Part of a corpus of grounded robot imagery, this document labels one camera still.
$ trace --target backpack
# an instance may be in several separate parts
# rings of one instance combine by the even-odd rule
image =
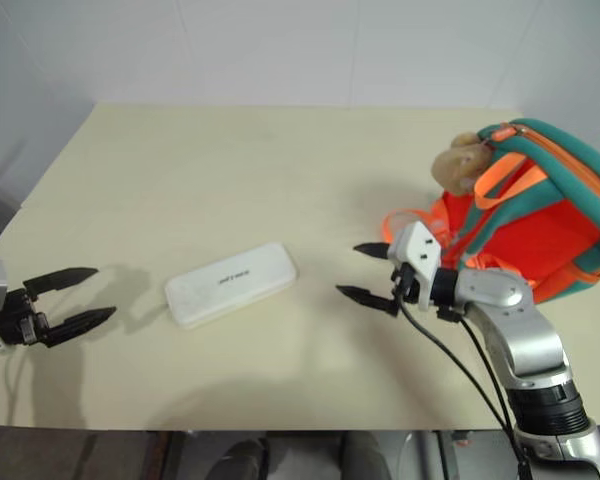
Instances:
[[[429,212],[408,210],[442,245],[442,265],[519,273],[533,288],[536,303],[595,285],[600,280],[600,153],[528,118],[483,128],[478,135],[493,157],[473,195],[444,192]],[[388,242],[396,212],[383,223]]]

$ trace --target floor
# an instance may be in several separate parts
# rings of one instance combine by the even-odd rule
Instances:
[[[502,432],[372,432],[393,480],[445,480],[440,441],[448,441],[447,478],[516,478]],[[97,432],[0,428],[0,480],[204,480],[235,443],[266,436],[269,479],[339,480],[341,432]],[[577,472],[543,474],[587,478]]]

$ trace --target table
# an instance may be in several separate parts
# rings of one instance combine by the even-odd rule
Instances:
[[[351,250],[391,209],[440,193],[453,136],[507,110],[99,105],[0,238],[11,288],[69,266],[100,273],[38,303],[51,322],[116,305],[52,349],[0,356],[0,425],[93,429],[477,429],[473,387],[403,319],[338,283],[388,294],[391,267]],[[167,279],[268,241],[290,289],[203,327],[170,318]],[[600,285],[543,305],[600,423]],[[461,329],[420,315],[487,377]]]

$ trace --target stuffed toy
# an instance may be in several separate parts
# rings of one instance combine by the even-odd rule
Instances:
[[[461,133],[453,139],[451,148],[436,157],[431,174],[452,195],[470,194],[478,177],[489,167],[492,153],[477,133]]]

